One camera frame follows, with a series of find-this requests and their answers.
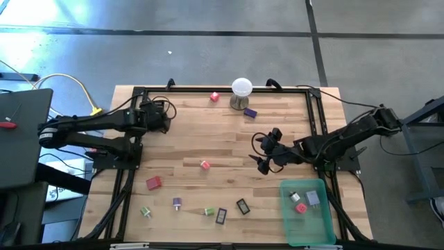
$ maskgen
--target purple block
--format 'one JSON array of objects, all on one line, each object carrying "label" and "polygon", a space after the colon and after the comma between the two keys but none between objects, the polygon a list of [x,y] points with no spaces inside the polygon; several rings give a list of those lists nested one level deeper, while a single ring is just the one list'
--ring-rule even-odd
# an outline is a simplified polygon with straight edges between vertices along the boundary
[{"label": "purple block", "polygon": [[252,117],[252,118],[256,118],[257,112],[254,110],[251,110],[250,108],[246,108],[244,110],[244,115]]}]

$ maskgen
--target yellow cable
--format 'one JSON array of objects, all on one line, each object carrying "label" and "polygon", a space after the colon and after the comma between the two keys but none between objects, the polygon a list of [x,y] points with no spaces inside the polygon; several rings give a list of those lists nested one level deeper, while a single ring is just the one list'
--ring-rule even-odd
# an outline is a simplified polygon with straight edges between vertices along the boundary
[{"label": "yellow cable", "polygon": [[[93,102],[92,102],[92,100],[91,100],[91,97],[89,96],[89,93],[88,93],[88,91],[86,90],[86,88],[85,88],[85,86],[83,85],[83,83],[81,83],[79,80],[77,80],[77,79],[74,78],[73,76],[70,76],[70,75],[67,75],[67,74],[59,74],[59,73],[57,73],[57,74],[50,74],[50,75],[48,75],[48,76],[45,76],[45,77],[41,78],[40,80],[38,80],[38,81],[35,82],[34,84],[32,84],[28,79],[26,79],[26,77],[24,77],[22,74],[20,74],[17,70],[15,70],[13,67],[11,67],[11,66],[10,66],[9,64],[7,64],[6,62],[0,60],[0,63],[3,63],[6,67],[10,68],[10,69],[13,70],[15,73],[17,73],[19,76],[21,76],[21,77],[22,77],[27,83],[29,83],[29,84],[31,84],[31,86],[33,86],[33,89],[34,89],[34,90],[39,89],[40,86],[43,84],[43,82],[44,82],[45,80],[47,80],[48,78],[51,78],[51,77],[53,77],[53,76],[64,76],[64,77],[70,78],[71,80],[75,81],[77,84],[79,84],[79,85],[82,87],[83,92],[85,93],[86,97],[88,98],[89,104],[91,104],[91,107],[92,107],[91,115],[95,115],[95,114],[100,113],[100,112],[102,111],[101,108],[97,108],[96,106],[94,106],[94,104],[93,104]],[[57,114],[57,115],[62,115],[62,113],[58,112],[57,110],[53,109],[52,107],[50,107],[50,110],[51,110],[52,112],[54,112],[55,114]]]}]

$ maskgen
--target wooden plank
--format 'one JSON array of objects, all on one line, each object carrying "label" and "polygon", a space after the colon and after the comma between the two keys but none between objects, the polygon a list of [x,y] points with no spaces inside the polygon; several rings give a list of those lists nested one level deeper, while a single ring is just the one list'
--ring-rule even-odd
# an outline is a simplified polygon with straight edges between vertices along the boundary
[{"label": "wooden plank", "polygon": [[[112,107],[128,99],[134,86],[116,86]],[[339,97],[335,87],[324,91]],[[147,133],[143,137],[144,153],[135,176],[128,213],[126,241],[148,242],[286,242],[280,212],[279,184],[285,179],[316,178],[311,165],[289,164],[279,174],[260,174],[248,157],[254,153],[251,137],[268,133],[273,127],[283,132],[282,143],[290,145],[310,135],[305,97],[299,94],[251,94],[250,108],[256,119],[229,108],[229,93],[218,102],[209,101],[209,93],[150,93],[151,97],[168,97],[177,108],[177,117],[167,134]],[[322,96],[327,127],[330,131],[345,125],[342,104]],[[317,128],[318,113],[315,112]],[[107,131],[105,136],[121,135]],[[209,171],[200,162],[212,164]],[[105,170],[91,186],[80,235],[89,233],[110,205],[115,171]],[[148,191],[145,180],[159,176],[163,186]],[[343,207],[361,231],[371,238],[370,224],[361,187],[348,173],[338,173]],[[172,198],[181,197],[183,205],[175,211]],[[244,198],[251,212],[242,215],[236,201]],[[152,219],[140,214],[148,206]],[[215,217],[203,215],[207,207],[228,210],[225,225],[214,223]],[[114,233],[118,227],[118,209]],[[339,235],[336,213],[332,208],[334,230]]]}]

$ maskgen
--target gray floor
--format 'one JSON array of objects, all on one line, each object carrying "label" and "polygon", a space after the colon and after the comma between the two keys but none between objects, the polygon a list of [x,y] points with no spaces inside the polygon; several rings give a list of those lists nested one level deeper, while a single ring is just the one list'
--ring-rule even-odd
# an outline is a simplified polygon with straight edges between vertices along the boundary
[{"label": "gray floor", "polygon": [[[0,25],[156,31],[310,30],[303,0],[23,2],[12,0],[0,15]],[[312,4],[319,32],[444,31],[443,1],[312,0]],[[328,85],[339,87],[344,99],[385,103],[405,117],[444,94],[443,40],[325,38],[320,39],[320,45]],[[267,78],[283,85],[320,85],[311,38],[305,37],[0,33],[0,58],[21,72],[71,74],[84,82],[95,102],[104,108],[110,105],[115,85],[166,84],[169,78],[179,85],[227,85],[242,76],[255,85],[263,85]],[[14,90],[28,88],[24,83],[0,84]],[[55,78],[44,86],[54,89],[52,105],[60,112],[90,113],[86,98],[71,81]],[[79,97],[67,99],[68,94]],[[344,109],[349,120],[364,110],[356,106]],[[411,159],[385,154],[377,139],[361,143],[368,149],[360,156],[375,239],[442,249],[444,231],[428,203],[408,206],[404,202],[408,193],[419,188]],[[419,141],[426,147],[436,140]],[[399,136],[385,138],[384,145],[391,151],[406,151]],[[429,160],[432,157],[428,156],[438,152],[442,148],[423,158]]]}]

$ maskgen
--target wooden tabletop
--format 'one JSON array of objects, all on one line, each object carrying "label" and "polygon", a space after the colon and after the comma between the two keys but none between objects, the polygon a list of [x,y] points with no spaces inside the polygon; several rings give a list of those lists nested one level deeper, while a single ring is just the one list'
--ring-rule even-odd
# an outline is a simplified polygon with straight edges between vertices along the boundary
[{"label": "wooden tabletop", "polygon": [[[128,99],[133,87],[116,86],[112,107]],[[336,87],[322,90],[339,97]],[[283,133],[281,143],[287,145],[311,135],[305,97],[253,93],[249,96],[249,108],[258,115],[249,119],[243,112],[230,108],[228,93],[222,93],[216,103],[209,100],[209,93],[150,93],[151,98],[157,95],[168,97],[178,114],[167,134],[147,133],[142,138],[144,152],[135,175],[125,241],[285,243],[279,184],[285,179],[317,178],[317,174],[311,165],[289,164],[278,174],[264,176],[248,154],[254,153],[250,140],[255,132],[268,133],[278,127]],[[322,99],[328,130],[345,126],[341,102],[325,94]],[[116,131],[105,134],[107,138],[118,135]],[[201,160],[211,163],[211,169],[203,171]],[[115,170],[105,170],[92,181],[79,236],[88,234],[108,209],[115,175]],[[148,191],[145,181],[154,176],[160,176],[162,187]],[[371,238],[358,181],[348,172],[338,172],[337,178],[345,211],[361,232]],[[174,197],[182,198],[180,211],[172,206]],[[247,215],[242,215],[236,205],[242,198],[251,209]],[[143,206],[151,209],[151,219],[140,213]],[[219,208],[227,209],[225,224],[215,224],[215,216],[202,215],[207,207],[216,212]],[[120,214],[121,209],[117,211],[114,234]],[[339,236],[333,208],[332,218]]]}]

